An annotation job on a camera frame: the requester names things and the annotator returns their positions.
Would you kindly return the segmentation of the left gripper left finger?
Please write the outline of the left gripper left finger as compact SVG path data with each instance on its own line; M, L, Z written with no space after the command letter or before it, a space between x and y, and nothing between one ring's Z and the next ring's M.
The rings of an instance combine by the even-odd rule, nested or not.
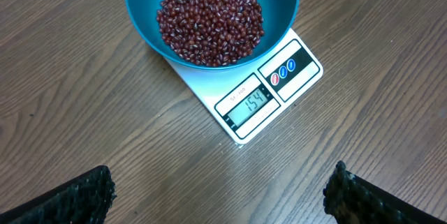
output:
M115 183L99 165L66 183L1 214L1 222L103 223L115 194Z

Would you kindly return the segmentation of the red adzuki beans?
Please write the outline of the red adzuki beans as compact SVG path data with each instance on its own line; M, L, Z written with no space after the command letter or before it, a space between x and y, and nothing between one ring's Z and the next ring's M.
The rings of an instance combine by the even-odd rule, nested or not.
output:
M265 34L258 0L163 0L156 21L164 43L197 66L236 64Z

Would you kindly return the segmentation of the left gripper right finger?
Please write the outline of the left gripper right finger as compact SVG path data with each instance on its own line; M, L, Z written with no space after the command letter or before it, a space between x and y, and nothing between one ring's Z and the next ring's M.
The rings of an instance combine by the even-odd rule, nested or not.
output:
M446 224L349 172L341 160L323 196L324 212L340 224Z

